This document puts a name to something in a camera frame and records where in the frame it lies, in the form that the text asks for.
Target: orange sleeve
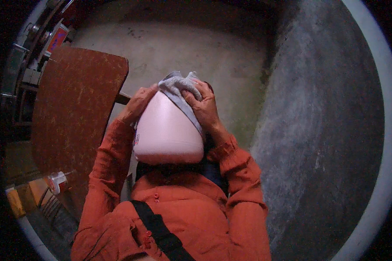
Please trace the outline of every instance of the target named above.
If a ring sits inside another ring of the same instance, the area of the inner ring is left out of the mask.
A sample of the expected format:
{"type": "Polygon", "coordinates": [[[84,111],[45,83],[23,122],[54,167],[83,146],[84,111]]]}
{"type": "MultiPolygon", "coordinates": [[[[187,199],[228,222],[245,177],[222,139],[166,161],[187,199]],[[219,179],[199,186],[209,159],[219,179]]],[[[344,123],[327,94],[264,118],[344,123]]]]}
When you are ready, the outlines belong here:
{"type": "Polygon", "coordinates": [[[235,260],[271,260],[260,168],[251,154],[238,147],[233,135],[212,149],[208,157],[220,163],[221,175],[230,184],[226,216],[233,244],[231,257],[235,260]]]}
{"type": "Polygon", "coordinates": [[[115,119],[97,150],[89,177],[89,192],[78,232],[94,225],[120,203],[120,192],[128,174],[134,129],[115,119]]]}

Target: wrist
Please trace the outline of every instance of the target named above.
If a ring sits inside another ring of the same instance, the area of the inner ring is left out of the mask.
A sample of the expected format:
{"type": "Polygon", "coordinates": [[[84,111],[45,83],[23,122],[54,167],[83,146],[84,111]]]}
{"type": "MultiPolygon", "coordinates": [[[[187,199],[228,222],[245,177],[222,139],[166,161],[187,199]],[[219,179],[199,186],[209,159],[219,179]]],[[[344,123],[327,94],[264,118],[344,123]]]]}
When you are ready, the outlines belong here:
{"type": "Polygon", "coordinates": [[[226,142],[230,136],[229,132],[226,130],[225,126],[221,122],[213,124],[208,129],[208,132],[212,136],[216,146],[226,142]]]}
{"type": "Polygon", "coordinates": [[[130,112],[121,112],[118,117],[116,117],[117,120],[125,123],[126,125],[130,125],[135,122],[135,120],[132,118],[132,114],[130,112]]]}

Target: left hand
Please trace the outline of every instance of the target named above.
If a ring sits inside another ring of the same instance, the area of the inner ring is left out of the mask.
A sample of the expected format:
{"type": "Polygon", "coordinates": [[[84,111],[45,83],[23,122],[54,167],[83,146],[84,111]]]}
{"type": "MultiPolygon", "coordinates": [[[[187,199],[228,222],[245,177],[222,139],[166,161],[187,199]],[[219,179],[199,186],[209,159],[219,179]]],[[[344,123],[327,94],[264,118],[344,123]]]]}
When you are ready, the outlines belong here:
{"type": "Polygon", "coordinates": [[[138,120],[142,112],[150,102],[151,98],[157,93],[158,84],[153,84],[149,88],[141,87],[128,102],[117,119],[126,124],[134,123],[138,120]]]}

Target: hand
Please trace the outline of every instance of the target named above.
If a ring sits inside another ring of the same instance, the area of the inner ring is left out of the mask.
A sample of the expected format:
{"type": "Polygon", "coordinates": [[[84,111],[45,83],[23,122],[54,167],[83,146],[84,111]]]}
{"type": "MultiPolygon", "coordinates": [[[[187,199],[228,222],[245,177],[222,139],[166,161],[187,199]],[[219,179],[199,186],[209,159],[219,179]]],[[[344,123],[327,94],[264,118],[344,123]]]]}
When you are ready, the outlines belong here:
{"type": "Polygon", "coordinates": [[[227,140],[229,133],[218,116],[214,92],[208,83],[197,79],[193,81],[196,82],[195,87],[202,95],[202,100],[199,102],[188,91],[182,91],[181,95],[183,95],[186,102],[192,107],[193,113],[202,127],[212,135],[216,144],[220,144],[227,140]]]}
{"type": "Polygon", "coordinates": [[[149,88],[141,87],[128,102],[117,119],[126,124],[134,123],[138,120],[142,112],[150,102],[151,98],[157,93],[158,84],[153,84],[149,88]]]}

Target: red sign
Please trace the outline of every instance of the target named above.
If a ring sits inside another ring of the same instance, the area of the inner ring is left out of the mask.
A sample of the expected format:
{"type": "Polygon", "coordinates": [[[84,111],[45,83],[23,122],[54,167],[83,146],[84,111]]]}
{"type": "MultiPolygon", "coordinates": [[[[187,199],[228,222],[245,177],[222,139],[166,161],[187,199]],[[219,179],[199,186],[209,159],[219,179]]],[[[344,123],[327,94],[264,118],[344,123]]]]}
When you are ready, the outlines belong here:
{"type": "Polygon", "coordinates": [[[58,28],[57,31],[55,32],[54,37],[51,40],[51,43],[48,46],[47,51],[52,53],[52,50],[63,44],[65,37],[67,36],[68,32],[64,30],[63,28],[58,28]]]}

